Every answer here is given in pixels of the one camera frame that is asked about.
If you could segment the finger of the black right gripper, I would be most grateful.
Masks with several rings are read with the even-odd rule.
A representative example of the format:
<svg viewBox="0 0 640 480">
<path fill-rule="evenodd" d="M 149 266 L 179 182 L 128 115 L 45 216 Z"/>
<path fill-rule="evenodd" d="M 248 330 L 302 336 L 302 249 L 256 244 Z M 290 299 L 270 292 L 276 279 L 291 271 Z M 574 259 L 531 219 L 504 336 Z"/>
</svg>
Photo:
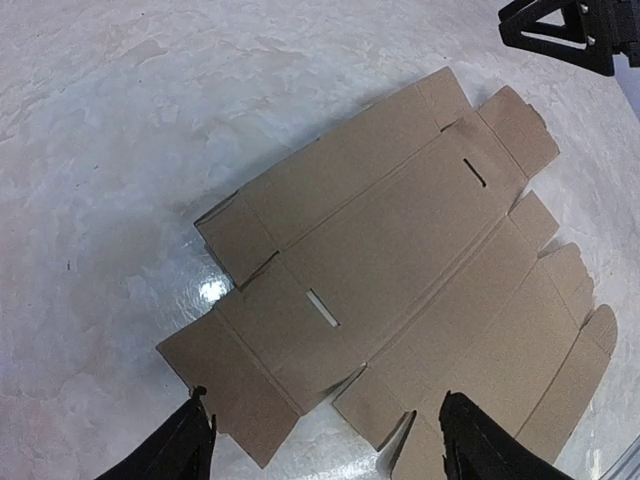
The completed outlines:
<svg viewBox="0 0 640 480">
<path fill-rule="evenodd" d="M 611 1 L 512 1 L 498 12 L 503 43 L 589 70 L 614 74 Z"/>
</svg>

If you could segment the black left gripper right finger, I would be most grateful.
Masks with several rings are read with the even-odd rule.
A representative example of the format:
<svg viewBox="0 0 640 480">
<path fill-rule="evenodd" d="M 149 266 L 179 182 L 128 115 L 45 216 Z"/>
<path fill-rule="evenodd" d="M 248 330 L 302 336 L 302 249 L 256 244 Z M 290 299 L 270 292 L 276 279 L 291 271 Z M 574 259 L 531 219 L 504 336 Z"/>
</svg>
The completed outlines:
<svg viewBox="0 0 640 480">
<path fill-rule="evenodd" d="M 563 479 L 462 392 L 447 392 L 438 416 L 449 479 Z"/>
</svg>

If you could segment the brown cardboard box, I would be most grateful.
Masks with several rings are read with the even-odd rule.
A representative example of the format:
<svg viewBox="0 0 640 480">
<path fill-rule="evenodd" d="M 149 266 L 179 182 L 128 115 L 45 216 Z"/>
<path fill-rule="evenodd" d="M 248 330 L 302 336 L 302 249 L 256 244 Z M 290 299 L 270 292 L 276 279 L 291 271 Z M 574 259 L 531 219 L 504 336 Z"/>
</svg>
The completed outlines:
<svg viewBox="0 0 640 480">
<path fill-rule="evenodd" d="M 558 153 L 510 87 L 479 108 L 449 68 L 403 88 L 197 221 L 234 287 L 160 354 L 260 466 L 337 386 L 375 448 L 414 415 L 396 479 L 443 477 L 456 391 L 554 462 L 617 340 L 528 189 Z"/>
</svg>

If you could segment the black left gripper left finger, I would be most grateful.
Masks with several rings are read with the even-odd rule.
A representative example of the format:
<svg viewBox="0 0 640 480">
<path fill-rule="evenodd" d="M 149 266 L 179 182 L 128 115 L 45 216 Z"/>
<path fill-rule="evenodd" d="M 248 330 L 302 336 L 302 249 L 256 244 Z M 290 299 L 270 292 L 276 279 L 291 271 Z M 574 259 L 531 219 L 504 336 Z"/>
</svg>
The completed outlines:
<svg viewBox="0 0 640 480">
<path fill-rule="evenodd" d="M 216 416 L 208 416 L 196 386 L 190 398 L 130 455 L 98 479 L 201 479 L 211 475 Z"/>
</svg>

